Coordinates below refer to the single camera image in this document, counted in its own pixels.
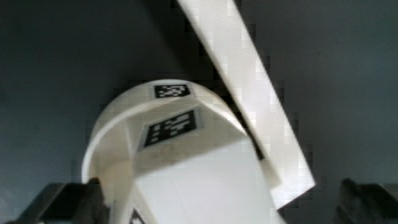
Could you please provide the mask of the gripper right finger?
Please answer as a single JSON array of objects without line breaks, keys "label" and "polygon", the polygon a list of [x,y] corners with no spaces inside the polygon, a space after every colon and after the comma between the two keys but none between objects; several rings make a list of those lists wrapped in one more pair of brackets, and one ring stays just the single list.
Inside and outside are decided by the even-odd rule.
[{"label": "gripper right finger", "polygon": [[341,181],[332,224],[398,224],[398,183]]}]

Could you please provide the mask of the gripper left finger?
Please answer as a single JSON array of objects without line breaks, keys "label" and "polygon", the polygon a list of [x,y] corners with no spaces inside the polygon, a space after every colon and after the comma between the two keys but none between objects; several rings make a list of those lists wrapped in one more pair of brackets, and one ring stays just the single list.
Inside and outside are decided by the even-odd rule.
[{"label": "gripper left finger", "polygon": [[87,183],[50,183],[14,224],[108,224],[110,208],[100,179]]}]

